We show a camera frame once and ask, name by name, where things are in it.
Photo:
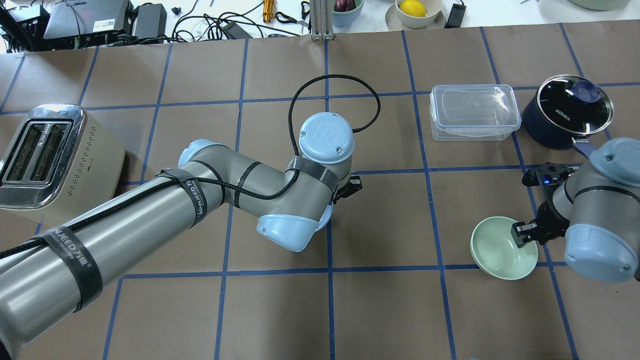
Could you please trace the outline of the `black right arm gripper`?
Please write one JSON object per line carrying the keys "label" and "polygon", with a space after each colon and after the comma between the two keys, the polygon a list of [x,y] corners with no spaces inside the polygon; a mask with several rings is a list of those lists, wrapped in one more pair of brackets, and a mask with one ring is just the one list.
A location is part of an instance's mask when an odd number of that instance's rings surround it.
{"label": "black right arm gripper", "polygon": [[538,207],[535,218],[529,223],[515,222],[510,226],[510,235],[518,249],[534,242],[535,236],[564,236],[569,228],[569,220],[558,212],[553,196],[566,180],[577,170],[575,166],[545,162],[526,170],[522,185],[541,187],[545,201]]}

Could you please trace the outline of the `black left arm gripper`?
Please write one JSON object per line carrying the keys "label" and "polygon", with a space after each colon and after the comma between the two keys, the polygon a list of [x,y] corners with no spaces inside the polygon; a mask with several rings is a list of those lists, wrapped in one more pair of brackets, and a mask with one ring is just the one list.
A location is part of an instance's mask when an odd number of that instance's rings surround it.
{"label": "black left arm gripper", "polygon": [[331,204],[336,205],[340,199],[349,198],[362,189],[363,186],[360,175],[354,175],[352,173],[345,174],[345,176],[338,181],[338,186],[331,198]]}

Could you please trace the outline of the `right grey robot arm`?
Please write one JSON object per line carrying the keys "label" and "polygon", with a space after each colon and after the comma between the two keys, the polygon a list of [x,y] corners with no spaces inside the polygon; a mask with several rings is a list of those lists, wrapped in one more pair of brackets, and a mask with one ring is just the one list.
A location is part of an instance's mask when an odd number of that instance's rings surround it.
{"label": "right grey robot arm", "polygon": [[517,248],[563,237],[564,260],[592,280],[621,283],[639,278],[640,142],[617,137],[595,148],[574,144],[581,166],[544,162],[522,177],[541,187],[545,201],[530,222],[512,224]]}

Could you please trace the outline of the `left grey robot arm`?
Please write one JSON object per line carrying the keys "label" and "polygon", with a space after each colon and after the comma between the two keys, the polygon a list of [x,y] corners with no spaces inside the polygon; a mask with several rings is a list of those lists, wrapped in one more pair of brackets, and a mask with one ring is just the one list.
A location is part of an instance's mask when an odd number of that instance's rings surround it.
{"label": "left grey robot arm", "polygon": [[308,117],[284,171],[197,139],[177,167],[3,251],[1,358],[18,358],[23,346],[221,205],[254,215],[258,234],[282,248],[304,250],[349,187],[355,133],[335,112]]}

